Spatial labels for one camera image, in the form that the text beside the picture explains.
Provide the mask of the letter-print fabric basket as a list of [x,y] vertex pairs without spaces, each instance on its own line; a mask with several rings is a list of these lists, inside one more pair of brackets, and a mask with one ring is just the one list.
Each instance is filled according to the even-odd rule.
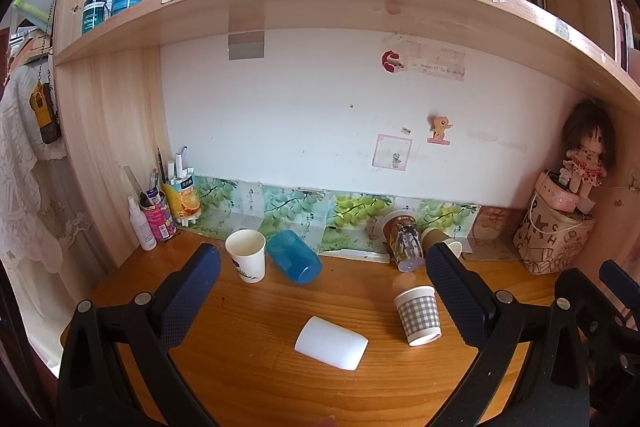
[[535,193],[513,235],[513,245],[530,273],[558,273],[575,261],[595,223],[580,212],[554,210]]

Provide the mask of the grey checkered paper cup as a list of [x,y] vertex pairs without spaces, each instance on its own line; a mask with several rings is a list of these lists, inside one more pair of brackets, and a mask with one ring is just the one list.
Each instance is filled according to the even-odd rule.
[[394,299],[408,345],[420,347],[442,335],[436,293],[432,286],[416,286]]

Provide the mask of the brown kraft paper cup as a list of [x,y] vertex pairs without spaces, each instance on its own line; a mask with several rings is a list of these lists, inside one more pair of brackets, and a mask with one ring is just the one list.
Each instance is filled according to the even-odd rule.
[[426,255],[427,251],[438,243],[445,244],[449,250],[454,254],[454,257],[460,258],[462,254],[463,245],[457,239],[453,239],[442,230],[436,228],[425,229],[420,235],[420,244],[423,254]]

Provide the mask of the yellow hanging toy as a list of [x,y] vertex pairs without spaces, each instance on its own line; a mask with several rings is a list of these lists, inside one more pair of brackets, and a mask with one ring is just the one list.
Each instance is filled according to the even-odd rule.
[[29,106],[35,114],[42,142],[49,145],[58,141],[62,132],[53,107],[50,83],[37,82],[29,95]]

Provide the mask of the teal glass bottle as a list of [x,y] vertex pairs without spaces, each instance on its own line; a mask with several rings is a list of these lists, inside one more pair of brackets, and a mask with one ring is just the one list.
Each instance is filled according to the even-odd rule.
[[106,17],[106,0],[85,0],[81,14],[81,33],[85,35],[99,24],[102,24]]

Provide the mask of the white spray bottle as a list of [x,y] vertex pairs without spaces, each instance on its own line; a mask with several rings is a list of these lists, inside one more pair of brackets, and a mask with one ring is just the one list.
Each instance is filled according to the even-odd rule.
[[128,197],[129,221],[134,235],[137,237],[141,248],[144,251],[152,251],[157,246],[157,241],[153,235],[145,214],[140,209],[132,196]]

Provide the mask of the orange juice print cup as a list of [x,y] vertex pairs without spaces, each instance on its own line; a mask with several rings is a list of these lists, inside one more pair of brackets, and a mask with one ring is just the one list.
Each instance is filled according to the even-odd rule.
[[180,227],[190,227],[201,217],[201,201],[196,193],[193,176],[171,183],[163,183],[162,190],[166,196],[171,216]]

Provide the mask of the white paper cup with logo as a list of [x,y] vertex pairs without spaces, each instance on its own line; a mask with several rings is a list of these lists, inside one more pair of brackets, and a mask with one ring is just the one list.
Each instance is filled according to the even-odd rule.
[[265,247],[265,236],[258,231],[239,230],[227,237],[224,248],[243,282],[254,284],[265,277]]

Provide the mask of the pink sticky note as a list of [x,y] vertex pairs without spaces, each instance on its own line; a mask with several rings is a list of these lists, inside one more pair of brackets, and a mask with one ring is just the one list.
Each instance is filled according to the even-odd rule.
[[376,137],[371,165],[374,168],[405,171],[412,149],[412,140],[406,136],[379,134]]

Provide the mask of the brown-haired rag doll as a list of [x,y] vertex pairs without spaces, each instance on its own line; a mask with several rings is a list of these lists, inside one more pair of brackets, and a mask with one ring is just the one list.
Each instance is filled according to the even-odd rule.
[[576,208],[589,215],[593,187],[600,186],[616,166],[616,133],[608,112],[591,100],[574,106],[562,129],[566,148],[559,182],[577,196]]

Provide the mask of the colourful printed paper cup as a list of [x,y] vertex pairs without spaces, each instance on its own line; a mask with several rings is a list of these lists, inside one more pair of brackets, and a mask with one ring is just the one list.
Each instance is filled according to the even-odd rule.
[[389,213],[382,224],[384,241],[390,257],[400,272],[412,272],[424,267],[425,258],[416,218],[406,210]]

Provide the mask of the blue plastic cup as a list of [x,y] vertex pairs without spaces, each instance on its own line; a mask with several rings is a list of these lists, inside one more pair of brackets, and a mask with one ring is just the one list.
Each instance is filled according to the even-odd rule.
[[295,284],[308,284],[322,271],[318,255],[291,230],[284,230],[270,237],[266,251],[278,268]]

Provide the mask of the green grape wall poster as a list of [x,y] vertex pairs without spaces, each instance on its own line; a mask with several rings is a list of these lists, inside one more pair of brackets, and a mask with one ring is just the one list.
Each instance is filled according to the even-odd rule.
[[443,231],[465,239],[480,207],[464,202],[408,198],[326,188],[280,187],[257,182],[196,176],[201,217],[191,230],[226,239],[250,229],[269,237],[291,230],[318,254],[359,251],[371,260],[386,254],[382,221],[402,210],[416,218],[420,232]]

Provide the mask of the white lace curtain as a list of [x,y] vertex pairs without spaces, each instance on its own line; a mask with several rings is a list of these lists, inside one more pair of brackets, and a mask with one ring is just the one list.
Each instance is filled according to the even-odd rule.
[[17,67],[1,98],[1,262],[36,355],[58,373],[61,335],[113,263],[79,194],[63,140],[43,142],[32,91],[45,60]]

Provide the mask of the white frosted plastic cup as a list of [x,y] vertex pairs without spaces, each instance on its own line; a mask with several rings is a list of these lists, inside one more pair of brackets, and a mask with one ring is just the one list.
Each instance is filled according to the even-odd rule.
[[356,371],[369,339],[320,317],[311,317],[300,331],[294,349],[327,365]]

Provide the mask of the orange cartoon wall sticker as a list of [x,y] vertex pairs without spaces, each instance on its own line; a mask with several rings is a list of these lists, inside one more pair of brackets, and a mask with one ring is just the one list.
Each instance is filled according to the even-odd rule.
[[437,116],[432,122],[432,135],[426,140],[430,144],[449,145],[446,139],[446,131],[452,127],[446,116]]

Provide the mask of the red lips wall sticker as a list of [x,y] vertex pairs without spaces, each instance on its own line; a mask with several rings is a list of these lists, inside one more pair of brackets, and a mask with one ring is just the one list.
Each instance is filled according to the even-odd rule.
[[400,54],[393,50],[387,50],[382,54],[381,65],[390,74],[395,74],[398,70],[405,68],[401,62]]

